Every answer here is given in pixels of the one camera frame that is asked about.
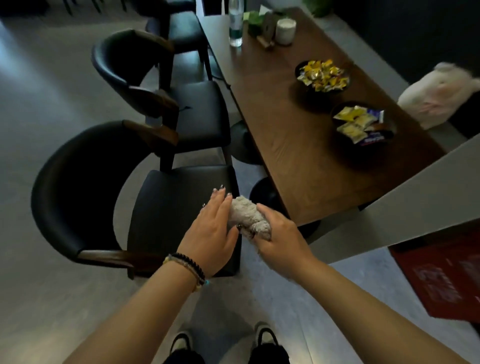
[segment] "plush toy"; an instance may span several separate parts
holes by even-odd
[[[479,90],[479,78],[472,78],[470,72],[452,63],[441,62],[409,86],[398,98],[398,105],[423,129],[430,129],[447,121]]]
[[[272,239],[272,228],[265,216],[257,210],[256,204],[243,196],[232,201],[228,222],[230,225],[237,225],[240,233],[249,240],[255,235],[264,240]]]

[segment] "black pants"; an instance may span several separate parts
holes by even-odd
[[[263,344],[252,350],[248,364],[290,364],[283,346]],[[192,350],[175,350],[163,364],[205,364],[202,356]]]

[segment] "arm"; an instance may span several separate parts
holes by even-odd
[[[185,233],[178,252],[196,262],[207,277],[230,259],[238,230],[227,235],[232,196],[214,190],[208,204]],[[185,267],[168,262],[117,313],[93,332],[66,364],[148,364],[181,307],[195,288],[196,277]]]
[[[316,259],[292,221],[263,205],[257,208],[272,226],[271,242],[254,239],[262,258],[317,300],[365,364],[468,363]]]

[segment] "right hand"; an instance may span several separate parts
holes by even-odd
[[[272,227],[272,241],[255,236],[253,242],[267,265],[286,278],[295,278],[299,267],[315,259],[295,223],[278,211],[257,204]]]

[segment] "gray towel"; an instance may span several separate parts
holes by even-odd
[[[264,240],[272,240],[272,228],[265,216],[257,210],[256,204],[239,196],[232,201],[228,222],[239,225],[240,233],[249,240],[258,235]]]

